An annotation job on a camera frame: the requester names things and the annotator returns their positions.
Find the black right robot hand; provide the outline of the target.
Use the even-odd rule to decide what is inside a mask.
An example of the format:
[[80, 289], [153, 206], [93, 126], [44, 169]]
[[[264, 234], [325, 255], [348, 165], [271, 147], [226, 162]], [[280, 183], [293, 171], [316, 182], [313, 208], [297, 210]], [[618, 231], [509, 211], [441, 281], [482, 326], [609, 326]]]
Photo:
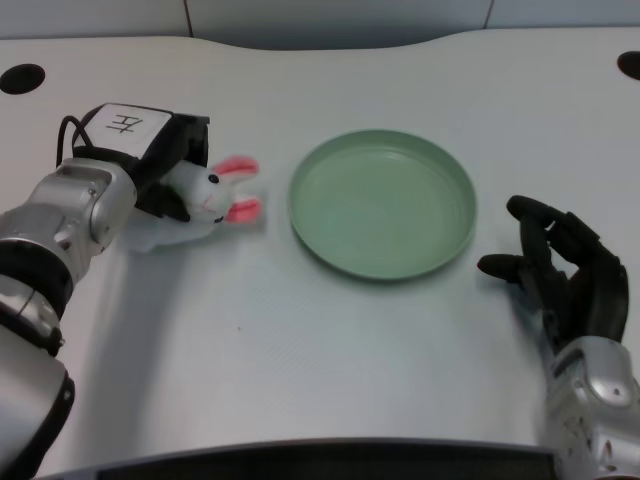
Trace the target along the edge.
[[485, 255], [479, 270], [530, 298], [554, 353], [586, 336], [621, 342], [630, 295], [619, 257], [571, 212], [521, 195], [506, 208], [519, 221], [522, 253]]

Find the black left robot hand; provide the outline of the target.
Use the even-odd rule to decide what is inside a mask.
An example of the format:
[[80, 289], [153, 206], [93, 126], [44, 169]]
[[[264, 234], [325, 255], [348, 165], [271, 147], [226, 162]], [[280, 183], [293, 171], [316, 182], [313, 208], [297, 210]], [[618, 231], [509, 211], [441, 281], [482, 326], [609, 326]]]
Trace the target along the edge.
[[161, 179], [181, 161], [207, 165], [209, 123], [206, 116], [105, 103], [74, 123], [72, 154], [124, 169], [137, 190], [137, 209], [188, 222], [185, 201]]

